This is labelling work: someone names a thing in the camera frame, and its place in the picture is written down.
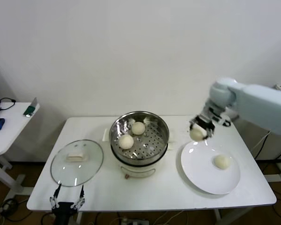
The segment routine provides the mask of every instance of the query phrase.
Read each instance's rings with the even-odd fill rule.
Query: small white table
[[[150,211],[150,210],[199,210],[269,205],[276,202],[268,182],[254,158],[241,139],[234,125],[215,125],[213,144],[226,148],[237,159],[241,170],[238,186],[227,195],[212,195],[196,188],[184,175],[180,163],[183,147],[191,141],[189,119],[192,116],[162,116],[175,140],[168,150],[160,169],[146,178],[125,179],[109,142],[103,142],[106,128],[116,117],[69,118],[38,178],[27,203],[30,210],[51,211],[49,197],[53,196],[57,183],[50,173],[51,162],[56,153],[68,143],[90,139],[99,143],[104,152],[104,161],[99,172],[84,184],[85,204],[80,211]],[[75,202],[81,186],[62,187],[58,201]],[[229,224],[243,215],[241,210],[224,217],[218,224]]]
[[[7,108],[12,104],[13,103],[4,102],[0,103],[0,107]],[[32,191],[31,187],[24,188],[21,186],[21,183],[25,178],[24,174],[20,174],[17,179],[14,180],[5,172],[6,169],[11,169],[12,165],[2,156],[7,152],[9,147],[33,117],[33,115],[30,117],[23,115],[30,104],[31,103],[16,102],[10,109],[0,112],[0,118],[5,119],[5,123],[0,130],[0,164],[3,166],[0,168],[0,180],[11,189],[6,199],[11,198],[16,194],[29,195]],[[39,105],[36,106],[34,113],[36,113],[38,109]]]

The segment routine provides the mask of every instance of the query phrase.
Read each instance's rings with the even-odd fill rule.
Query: table leg
[[[214,210],[214,214],[215,214],[215,219],[216,219],[216,221],[219,221],[219,220],[221,220],[221,214],[220,214],[220,210],[219,209],[215,209]]]
[[[0,164],[9,170],[13,168],[13,166],[3,156],[0,156]]]
[[[76,219],[76,224],[79,225],[81,223],[81,219],[82,219],[82,212],[78,212],[77,219]]]
[[[25,179],[25,174],[18,175],[17,179],[15,180],[18,184],[22,184],[23,180]],[[22,187],[22,191],[18,192],[13,189],[10,189],[7,196],[4,200],[14,198],[16,195],[31,195],[33,191],[33,187]]]
[[[0,180],[15,192],[23,191],[23,187],[17,181],[15,181],[11,176],[9,176],[4,170],[0,168]]]
[[[254,207],[234,209],[233,211],[231,211],[231,212],[227,213],[225,216],[223,216],[220,220],[218,220],[215,223],[215,225],[229,225],[233,221],[242,217],[244,214],[246,214],[248,211],[250,211],[253,208]]]

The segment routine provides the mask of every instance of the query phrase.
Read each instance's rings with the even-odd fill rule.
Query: perforated steamer tray
[[[131,127],[135,122],[142,122],[146,130],[141,135],[134,135]],[[120,148],[118,140],[122,135],[133,137],[132,148]],[[131,166],[147,166],[158,161],[165,154],[169,141],[169,129],[159,116],[144,111],[127,113],[118,118],[110,129],[110,143],[114,155],[123,163]]]

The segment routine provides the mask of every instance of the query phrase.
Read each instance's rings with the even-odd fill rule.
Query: pot handle
[[[109,142],[109,129],[108,128],[106,128],[104,130],[102,141],[103,142]]]
[[[175,132],[173,130],[169,131],[169,141],[168,141],[168,150],[173,150],[175,149],[174,143],[176,142],[175,140]]]

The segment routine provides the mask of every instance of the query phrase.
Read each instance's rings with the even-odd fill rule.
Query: floor
[[[260,168],[263,169],[267,164],[260,164]],[[8,173],[16,178],[18,174],[25,173],[26,178],[23,182],[24,186],[34,186],[37,178],[39,177],[43,166],[42,165],[14,165]],[[268,165],[264,170],[264,174],[274,174],[278,173],[279,170],[275,165]],[[272,189],[281,193],[281,183],[271,183]],[[5,195],[8,193],[8,188],[0,182],[0,203],[4,200]],[[277,198],[281,199],[281,195],[276,194]],[[27,199],[26,196],[17,196],[16,199],[20,202]],[[281,215],[281,201],[278,201],[274,207],[277,212]],[[225,215],[230,210],[221,210],[221,214]],[[10,216],[11,219],[17,220],[24,217],[29,213],[26,208],[26,203],[19,206],[18,210]],[[120,212],[117,213],[84,213],[82,216],[82,225],[92,225],[95,221],[97,215],[96,225],[109,225],[114,219],[118,217],[127,218],[144,218],[150,221],[152,225],[155,220],[163,215],[165,212]],[[157,221],[156,225],[164,224],[169,218],[177,214],[178,211],[171,211],[165,214],[160,220]],[[38,225],[40,224],[41,217],[44,215],[43,212],[33,212],[29,217],[21,222],[9,222],[5,220],[5,225]],[[173,218],[169,224],[170,225],[213,225],[215,223],[215,216],[213,210],[196,210],[196,211],[185,211]],[[44,218],[44,225],[52,225],[53,219],[48,216]],[[111,225],[117,225],[118,220],[115,220]],[[281,218],[278,217],[272,208],[272,206],[256,207],[249,211],[247,214],[239,218],[237,221],[232,223],[232,225],[281,225]]]

